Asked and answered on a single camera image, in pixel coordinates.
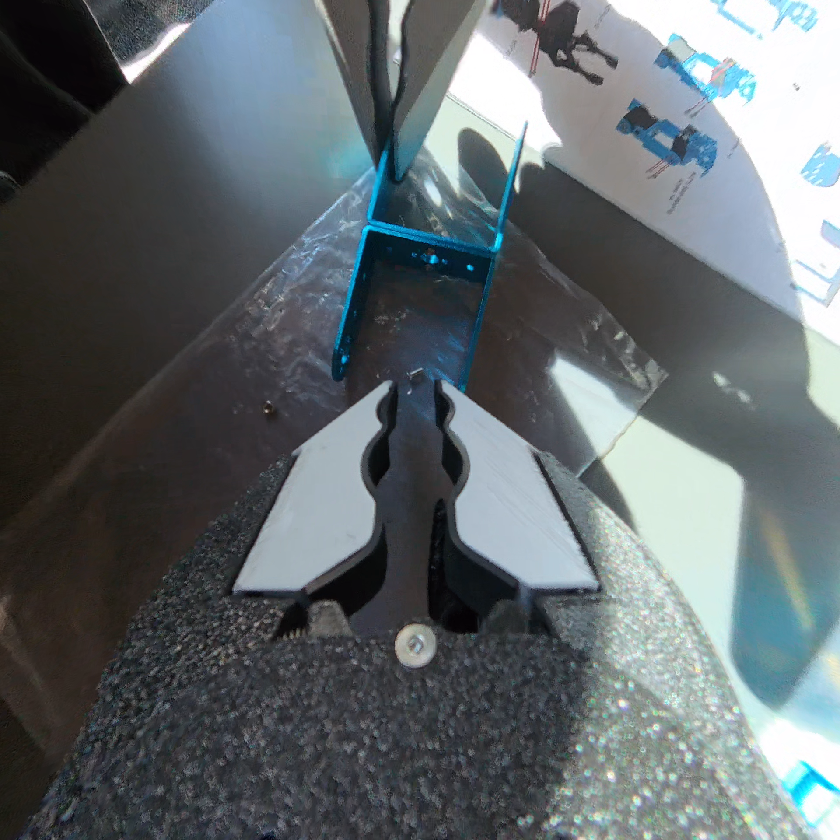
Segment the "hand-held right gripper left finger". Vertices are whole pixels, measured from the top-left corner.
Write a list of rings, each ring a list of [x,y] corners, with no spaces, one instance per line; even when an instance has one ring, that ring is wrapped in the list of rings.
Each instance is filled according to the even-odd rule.
[[[395,425],[396,384],[384,381],[292,453],[235,594],[315,595],[386,549],[375,490]]]

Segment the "blue metal bracket assembly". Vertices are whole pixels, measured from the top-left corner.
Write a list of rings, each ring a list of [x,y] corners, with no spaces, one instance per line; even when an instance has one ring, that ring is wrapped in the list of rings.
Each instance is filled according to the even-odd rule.
[[[462,392],[466,391],[497,260],[501,253],[513,186],[528,128],[529,123],[525,122],[516,142],[490,245],[471,244],[462,239],[447,238],[385,221],[383,217],[387,192],[385,183],[390,175],[395,173],[392,143],[387,142],[377,165],[366,224],[362,229],[360,245],[332,348],[331,377],[335,382],[341,382],[347,374],[353,344],[359,335],[364,307],[369,297],[373,268],[376,264],[384,262],[398,268],[431,272],[442,277],[468,280],[481,285],[482,297],[470,336],[465,363],[458,378],[458,389]]]

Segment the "printed instruction manual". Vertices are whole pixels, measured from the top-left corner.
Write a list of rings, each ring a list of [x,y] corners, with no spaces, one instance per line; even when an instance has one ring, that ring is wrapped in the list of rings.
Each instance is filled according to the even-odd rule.
[[[492,2],[451,92],[838,343],[839,2]]]

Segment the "clear plastic bag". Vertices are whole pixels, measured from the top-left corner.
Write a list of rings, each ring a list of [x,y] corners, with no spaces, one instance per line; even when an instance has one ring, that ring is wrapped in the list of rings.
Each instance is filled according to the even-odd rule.
[[[458,384],[482,297],[479,283],[376,264],[350,366],[331,377],[333,344],[375,183],[369,169],[259,278],[226,328],[238,414],[272,401],[290,453],[382,381],[401,406],[429,411],[432,381]],[[406,373],[423,367],[414,387]],[[512,220],[505,228],[467,396],[576,475],[609,452],[665,381],[591,293]]]

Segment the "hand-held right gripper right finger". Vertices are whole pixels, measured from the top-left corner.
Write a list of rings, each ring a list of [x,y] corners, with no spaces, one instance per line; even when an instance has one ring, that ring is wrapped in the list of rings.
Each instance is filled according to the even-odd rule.
[[[600,583],[538,452],[447,381],[440,382],[442,464],[455,561],[481,568],[490,592],[597,592]]]

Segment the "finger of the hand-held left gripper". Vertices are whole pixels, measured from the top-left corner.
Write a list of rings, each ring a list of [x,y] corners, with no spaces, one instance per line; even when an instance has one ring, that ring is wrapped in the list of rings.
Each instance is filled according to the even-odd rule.
[[[394,102],[394,181],[420,151],[488,1],[412,1],[401,24]]]
[[[387,1],[317,1],[353,113],[374,165],[392,130]]]

